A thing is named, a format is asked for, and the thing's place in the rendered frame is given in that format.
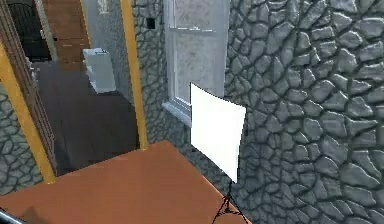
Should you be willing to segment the white floor lamp black tripod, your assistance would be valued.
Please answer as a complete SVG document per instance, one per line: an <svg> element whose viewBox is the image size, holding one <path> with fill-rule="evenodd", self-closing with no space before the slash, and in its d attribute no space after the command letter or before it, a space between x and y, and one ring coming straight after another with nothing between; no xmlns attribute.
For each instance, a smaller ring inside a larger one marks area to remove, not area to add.
<svg viewBox="0 0 384 224"><path fill-rule="evenodd" d="M194 83L190 84L191 145L229 177L228 191L211 224L220 216L240 216L249 221L232 196L232 184L238 182L240 143L246 108L217 97Z"/></svg>

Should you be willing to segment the white framed window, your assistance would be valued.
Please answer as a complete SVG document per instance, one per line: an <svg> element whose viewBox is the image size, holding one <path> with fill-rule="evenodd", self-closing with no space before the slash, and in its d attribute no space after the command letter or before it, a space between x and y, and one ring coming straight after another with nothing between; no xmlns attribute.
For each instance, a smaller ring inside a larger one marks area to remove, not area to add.
<svg viewBox="0 0 384 224"><path fill-rule="evenodd" d="M190 85L224 95L231 0L164 0L168 100L163 107L191 124Z"/></svg>

